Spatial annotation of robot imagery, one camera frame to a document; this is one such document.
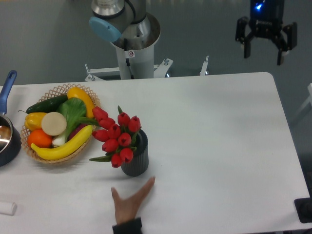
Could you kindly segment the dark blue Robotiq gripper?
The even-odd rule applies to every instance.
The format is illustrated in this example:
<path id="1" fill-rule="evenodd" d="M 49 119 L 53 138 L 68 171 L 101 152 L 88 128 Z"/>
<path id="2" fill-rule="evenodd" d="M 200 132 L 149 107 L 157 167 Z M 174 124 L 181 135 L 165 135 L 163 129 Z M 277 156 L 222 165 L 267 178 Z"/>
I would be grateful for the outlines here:
<path id="1" fill-rule="evenodd" d="M 284 61 L 284 53 L 297 46 L 297 22 L 288 24 L 282 28 L 284 0 L 251 0 L 250 20 L 241 17 L 236 23 L 235 40 L 244 46 L 244 58 L 251 55 L 251 41 L 254 37 L 271 39 L 278 48 L 277 65 Z M 251 32 L 245 35 L 249 25 Z"/>

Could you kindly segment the dark sleeved forearm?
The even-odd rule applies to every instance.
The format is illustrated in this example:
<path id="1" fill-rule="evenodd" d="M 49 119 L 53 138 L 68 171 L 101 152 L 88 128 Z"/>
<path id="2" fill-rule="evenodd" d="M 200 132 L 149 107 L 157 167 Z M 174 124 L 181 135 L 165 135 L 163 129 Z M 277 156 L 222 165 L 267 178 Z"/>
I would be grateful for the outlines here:
<path id="1" fill-rule="evenodd" d="M 143 234 L 140 217 L 114 225 L 112 228 L 114 234 Z"/>

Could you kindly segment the person's bare hand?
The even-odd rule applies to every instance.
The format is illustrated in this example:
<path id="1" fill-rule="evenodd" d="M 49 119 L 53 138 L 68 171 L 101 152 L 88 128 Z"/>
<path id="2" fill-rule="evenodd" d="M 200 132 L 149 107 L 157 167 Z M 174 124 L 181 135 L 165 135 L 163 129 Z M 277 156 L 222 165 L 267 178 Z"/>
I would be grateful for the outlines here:
<path id="1" fill-rule="evenodd" d="M 135 219 L 141 204 L 152 190 L 155 180 L 155 176 L 151 177 L 135 194 L 126 199 L 121 198 L 114 187 L 111 188 L 117 225 L 121 225 Z"/>

